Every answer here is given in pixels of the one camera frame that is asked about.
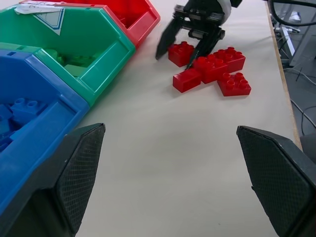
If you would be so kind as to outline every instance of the lego brick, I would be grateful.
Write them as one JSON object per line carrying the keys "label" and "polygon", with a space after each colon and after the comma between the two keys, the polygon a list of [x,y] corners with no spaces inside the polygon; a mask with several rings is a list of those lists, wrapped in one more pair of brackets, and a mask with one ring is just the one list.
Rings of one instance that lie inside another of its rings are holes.
{"label": "lego brick", "polygon": [[5,136],[11,132],[11,124],[8,119],[0,119],[0,136]]}
{"label": "lego brick", "polygon": [[89,67],[89,65],[96,59],[95,57],[96,54],[94,54],[93,56],[77,56],[74,55],[72,57],[70,57],[67,60],[67,64],[68,65],[76,65],[76,66],[80,66],[80,67]]}
{"label": "lego brick", "polygon": [[168,58],[178,67],[183,67],[189,64],[193,51],[194,47],[183,41],[181,44],[174,44],[168,49]]}
{"label": "lego brick", "polygon": [[181,93],[201,84],[202,75],[196,69],[190,68],[173,76],[173,86]]}
{"label": "lego brick", "polygon": [[86,70],[86,68],[84,67],[79,67],[79,66],[75,66],[75,65],[66,65],[65,69],[74,77],[79,77],[84,70]]}
{"label": "lego brick", "polygon": [[220,49],[214,53],[215,57],[224,60],[228,65],[228,73],[233,73],[242,70],[246,57],[242,52],[237,52],[233,47]]}
{"label": "lego brick", "polygon": [[0,121],[9,119],[13,116],[12,112],[5,105],[0,105]]}
{"label": "lego brick", "polygon": [[22,123],[28,123],[36,118],[46,107],[45,103],[36,100],[19,98],[14,101],[11,110],[15,118]]}
{"label": "lego brick", "polygon": [[10,144],[12,142],[10,135],[11,135],[11,133],[7,133],[7,134],[3,134],[3,135],[0,134],[0,145]]}
{"label": "lego brick", "polygon": [[59,64],[64,64],[64,59],[62,56],[58,54],[58,52],[54,49],[46,48],[46,53],[48,53],[53,59],[55,59]]}
{"label": "lego brick", "polygon": [[217,81],[224,96],[249,95],[251,87],[242,73],[230,75],[223,74],[223,78]]}
{"label": "lego brick", "polygon": [[228,71],[228,65],[222,59],[217,59],[213,54],[199,57],[193,62],[193,67],[202,74],[204,84],[220,80]]}
{"label": "lego brick", "polygon": [[12,121],[12,123],[15,125],[15,127],[16,127],[17,129],[19,129],[19,128],[25,126],[25,125],[28,123],[28,121],[24,121],[23,119],[21,119],[21,118],[19,118],[19,117],[16,117],[16,116],[13,116],[13,117],[11,118],[11,121]]}

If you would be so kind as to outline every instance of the red duplo block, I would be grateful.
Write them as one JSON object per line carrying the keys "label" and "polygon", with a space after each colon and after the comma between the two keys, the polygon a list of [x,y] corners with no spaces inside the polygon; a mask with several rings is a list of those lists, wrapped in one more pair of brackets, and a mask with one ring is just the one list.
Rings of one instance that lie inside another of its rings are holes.
{"label": "red duplo block", "polygon": [[214,55],[216,58],[224,60],[224,63],[227,63],[228,73],[241,70],[246,60],[242,52],[236,52],[233,47],[228,47],[226,50],[220,49]]}
{"label": "red duplo block", "polygon": [[183,67],[189,64],[193,51],[193,45],[183,41],[181,44],[174,44],[168,49],[168,58],[178,67]]}
{"label": "red duplo block", "polygon": [[173,87],[181,93],[201,84],[201,73],[194,68],[187,69],[173,76]]}
{"label": "red duplo block", "polygon": [[230,75],[224,73],[223,78],[217,81],[224,96],[249,95],[251,87],[242,73]]}
{"label": "red duplo block", "polygon": [[220,80],[227,72],[228,66],[222,59],[217,59],[213,54],[208,57],[199,57],[193,62],[193,67],[202,74],[202,82],[207,84]]}

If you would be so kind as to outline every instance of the wire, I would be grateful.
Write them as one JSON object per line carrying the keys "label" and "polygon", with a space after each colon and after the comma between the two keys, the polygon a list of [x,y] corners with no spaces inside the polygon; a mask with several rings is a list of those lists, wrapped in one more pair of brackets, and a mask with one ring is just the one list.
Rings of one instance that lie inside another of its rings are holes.
{"label": "wire", "polygon": [[296,82],[298,81],[298,78],[300,77],[300,75],[301,75],[300,73],[297,75],[296,80],[295,80]]}
{"label": "wire", "polygon": [[282,52],[285,54],[285,56],[286,56],[287,58],[289,58],[289,56],[286,54],[286,52],[284,51],[284,49],[282,48],[281,50],[282,50]]}
{"label": "wire", "polygon": [[300,66],[301,64],[307,63],[307,62],[309,62],[309,61],[311,61],[311,60],[314,60],[314,59],[315,59],[315,57],[307,58],[306,60],[301,60],[300,63],[296,64],[296,65],[295,65],[293,68],[291,68],[291,69],[297,68],[297,67]]}
{"label": "wire", "polygon": [[307,115],[306,115],[306,111],[309,110],[309,109],[311,109],[311,108],[316,108],[316,106],[314,105],[314,106],[307,107],[306,109],[303,110],[303,113],[302,113],[301,129],[302,129],[302,134],[303,134],[303,136],[305,136],[305,133],[304,133],[304,131],[303,131],[303,119],[304,119],[304,116],[307,116]]}
{"label": "wire", "polygon": [[294,0],[268,0],[269,6],[270,6],[270,10],[271,10],[271,15],[280,24],[286,25],[286,26],[294,26],[294,27],[316,25],[316,22],[299,23],[298,24],[298,23],[291,23],[291,22],[283,21],[281,18],[279,18],[279,16],[276,13],[275,4],[274,4],[275,2],[277,2],[277,3],[294,4],[294,5],[300,5],[300,6],[309,6],[309,7],[315,7],[315,8],[316,8],[316,4],[309,3],[309,2],[302,2],[302,1],[294,1]]}
{"label": "wire", "polygon": [[278,49],[278,51],[280,52],[280,50],[285,46],[286,42],[288,41],[288,39],[286,39],[285,42],[283,42],[283,44],[280,46],[280,48]]}
{"label": "wire", "polygon": [[284,70],[284,71],[285,71],[285,70],[293,70],[293,71],[299,72],[299,73],[302,74],[307,80],[309,80],[310,83],[312,83],[313,85],[316,85],[316,83],[313,82],[308,76],[306,76],[304,73],[302,73],[301,71],[299,71],[299,70],[297,70],[297,69],[295,69],[295,68],[285,68],[285,69],[283,69],[283,70]]}
{"label": "wire", "polygon": [[281,37],[281,38],[279,38],[277,41],[276,41],[276,43],[279,43],[282,39],[284,39],[284,38],[286,38],[286,37],[289,37],[289,36],[283,36],[283,37]]}
{"label": "wire", "polygon": [[283,16],[279,16],[279,18],[283,18],[284,16],[286,16],[290,11],[292,10],[292,8],[290,7],[287,11],[286,11],[286,13],[283,15]]}
{"label": "wire", "polygon": [[307,110],[309,110],[309,109],[311,109],[311,108],[316,108],[316,106],[310,106],[310,107],[308,107],[308,108],[306,108],[306,109],[304,109],[304,111],[291,99],[291,102],[293,103],[293,105],[295,105],[295,107],[302,113],[302,120],[301,120],[301,129],[302,129],[302,134],[303,134],[303,136],[305,136],[305,133],[304,133],[304,131],[303,131],[303,119],[304,119],[304,117],[305,118],[307,118],[307,120],[313,125],[313,127],[316,129],[316,124],[311,120],[311,118],[310,117],[308,117],[307,115],[306,115],[306,111]]}

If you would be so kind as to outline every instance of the white table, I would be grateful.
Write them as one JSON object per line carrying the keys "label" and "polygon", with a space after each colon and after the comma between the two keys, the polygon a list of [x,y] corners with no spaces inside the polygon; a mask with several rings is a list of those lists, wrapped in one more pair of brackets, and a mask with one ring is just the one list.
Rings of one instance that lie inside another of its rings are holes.
{"label": "white table", "polygon": [[[77,237],[276,237],[251,189],[236,136],[248,125],[294,140],[265,3],[244,0],[215,50],[246,56],[248,97],[222,96],[217,83],[181,94],[181,72],[154,54],[182,0],[152,0],[160,25],[80,126],[107,128],[97,178]],[[178,41],[188,38],[183,30]]]}

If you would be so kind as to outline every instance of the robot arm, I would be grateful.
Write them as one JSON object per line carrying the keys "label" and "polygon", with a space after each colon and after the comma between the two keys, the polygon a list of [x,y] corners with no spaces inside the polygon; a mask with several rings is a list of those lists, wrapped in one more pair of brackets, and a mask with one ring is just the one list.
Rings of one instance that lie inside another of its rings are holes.
{"label": "robot arm", "polygon": [[230,16],[232,7],[238,7],[241,1],[189,0],[185,6],[176,5],[173,19],[161,35],[156,59],[168,51],[183,28],[189,30],[189,37],[200,40],[187,66],[189,68],[195,58],[209,54],[217,41],[224,38],[225,31],[220,26]]}

